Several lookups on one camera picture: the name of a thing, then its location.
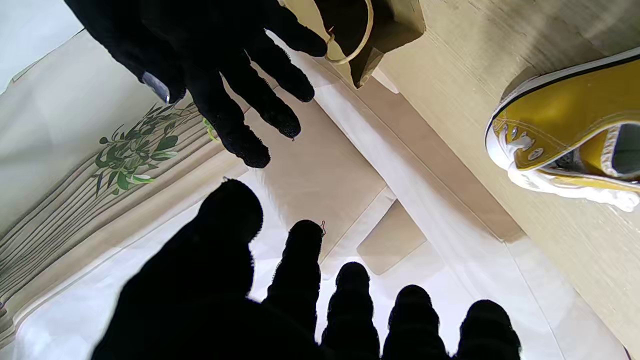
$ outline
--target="shoe eyelet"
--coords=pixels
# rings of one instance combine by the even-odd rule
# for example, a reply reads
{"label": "shoe eyelet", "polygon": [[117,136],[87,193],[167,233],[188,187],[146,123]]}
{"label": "shoe eyelet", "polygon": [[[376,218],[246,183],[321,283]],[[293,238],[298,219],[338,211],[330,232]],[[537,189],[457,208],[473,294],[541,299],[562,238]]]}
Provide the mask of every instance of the shoe eyelet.
{"label": "shoe eyelet", "polygon": [[539,157],[542,155],[542,153],[543,153],[543,152],[545,152],[545,150],[544,150],[544,149],[542,149],[541,147],[538,147],[537,149],[533,150],[533,151],[529,154],[529,156],[527,157],[527,159],[529,159],[529,160],[535,160],[535,159],[539,158]]}

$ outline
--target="finger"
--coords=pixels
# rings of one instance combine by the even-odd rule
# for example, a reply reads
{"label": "finger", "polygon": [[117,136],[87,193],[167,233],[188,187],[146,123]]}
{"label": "finger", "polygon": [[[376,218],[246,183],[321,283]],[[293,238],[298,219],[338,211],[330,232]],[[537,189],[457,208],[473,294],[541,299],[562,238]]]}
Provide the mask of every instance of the finger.
{"label": "finger", "polygon": [[314,98],[314,87],[307,76],[291,63],[287,53],[263,31],[251,37],[245,49],[251,60],[271,75],[284,90],[303,102]]}
{"label": "finger", "polygon": [[271,159],[269,150],[244,124],[242,109],[225,91],[214,65],[205,57],[195,56],[183,62],[183,69],[193,102],[216,130],[225,148],[248,167],[267,166]]}
{"label": "finger", "polygon": [[300,134],[300,121],[251,67],[251,61],[241,51],[226,50],[219,57],[220,72],[233,91],[255,108],[262,119],[288,138]]}
{"label": "finger", "polygon": [[114,11],[126,6],[116,0],[66,2],[89,34],[163,101],[174,103],[184,96],[186,87],[175,52],[141,23],[135,8]]}
{"label": "finger", "polygon": [[311,29],[300,24],[296,16],[279,5],[267,7],[267,29],[278,35],[291,49],[311,56],[324,56],[326,42]]}

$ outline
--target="floor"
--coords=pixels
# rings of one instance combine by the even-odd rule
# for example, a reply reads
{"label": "floor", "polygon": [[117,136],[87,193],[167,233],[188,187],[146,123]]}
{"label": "floor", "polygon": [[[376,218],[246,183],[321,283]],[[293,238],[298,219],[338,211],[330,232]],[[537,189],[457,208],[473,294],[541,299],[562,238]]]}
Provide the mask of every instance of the floor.
{"label": "floor", "polygon": [[640,356],[640,212],[523,190],[484,151],[506,90],[640,45],[635,0],[421,0],[426,34],[382,70],[575,289]]}

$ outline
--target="black glove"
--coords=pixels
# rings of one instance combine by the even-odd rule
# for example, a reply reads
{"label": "black glove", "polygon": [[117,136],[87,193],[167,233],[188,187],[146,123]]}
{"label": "black glove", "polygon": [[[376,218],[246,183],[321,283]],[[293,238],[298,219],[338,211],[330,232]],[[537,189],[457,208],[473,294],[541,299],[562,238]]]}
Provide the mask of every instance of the black glove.
{"label": "black glove", "polygon": [[174,103],[188,88],[222,144],[247,166],[264,168],[269,150],[244,124],[220,73],[268,124],[289,138],[300,133],[296,115],[250,63],[255,61],[282,88],[307,102],[314,97],[309,80],[265,29],[312,56],[323,56],[326,44],[277,0],[65,1],[114,59],[162,100]]}

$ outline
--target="white wall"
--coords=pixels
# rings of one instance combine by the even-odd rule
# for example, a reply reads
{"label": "white wall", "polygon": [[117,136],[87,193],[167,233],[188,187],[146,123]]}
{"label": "white wall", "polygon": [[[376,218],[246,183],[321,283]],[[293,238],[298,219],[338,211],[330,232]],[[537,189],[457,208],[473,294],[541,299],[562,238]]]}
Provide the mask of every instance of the white wall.
{"label": "white wall", "polygon": [[0,95],[0,233],[157,101],[86,31],[31,67]]}
{"label": "white wall", "polygon": [[0,94],[14,75],[82,28],[62,0],[0,0]]}

